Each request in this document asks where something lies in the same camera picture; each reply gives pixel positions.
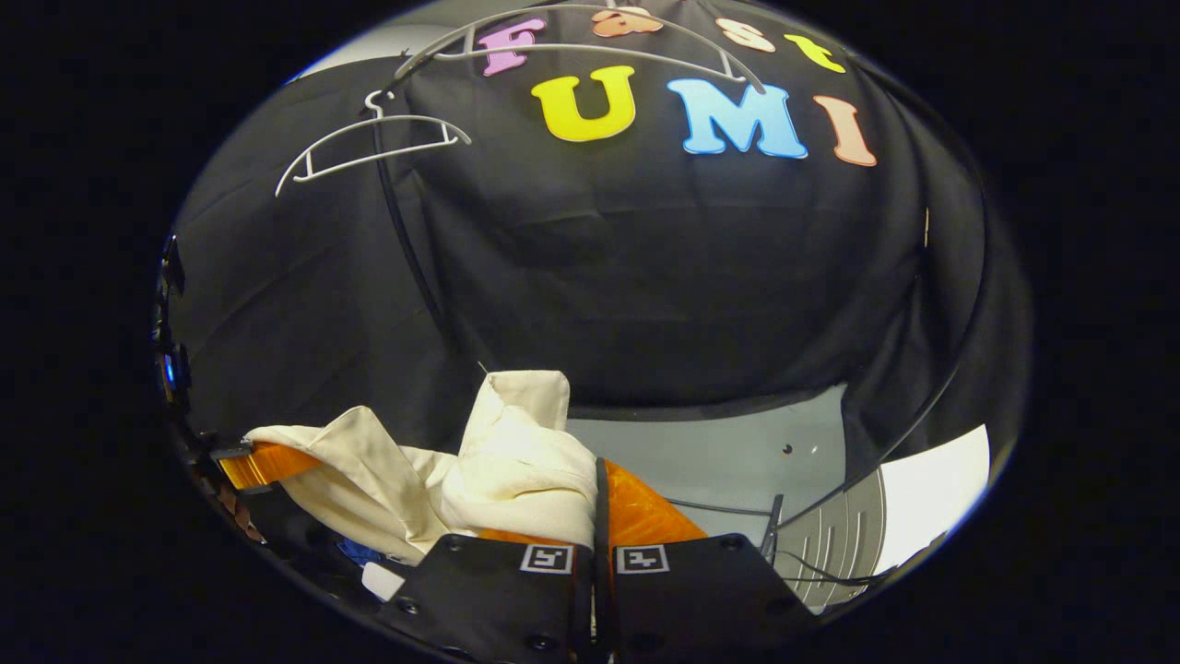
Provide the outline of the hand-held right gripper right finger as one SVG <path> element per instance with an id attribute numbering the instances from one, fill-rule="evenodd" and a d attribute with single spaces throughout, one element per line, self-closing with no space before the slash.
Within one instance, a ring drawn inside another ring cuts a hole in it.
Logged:
<path id="1" fill-rule="evenodd" d="M 740 533 L 620 545 L 608 533 L 623 502 L 596 464 L 596 638 L 607 663 L 785 663 L 820 627 Z"/>

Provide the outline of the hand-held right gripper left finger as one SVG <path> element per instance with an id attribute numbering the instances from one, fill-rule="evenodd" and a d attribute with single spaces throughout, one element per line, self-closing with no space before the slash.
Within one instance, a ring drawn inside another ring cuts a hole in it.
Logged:
<path id="1" fill-rule="evenodd" d="M 446 658 L 472 663 L 586 663 L 594 551 L 498 539 L 438 539 L 378 623 Z"/>

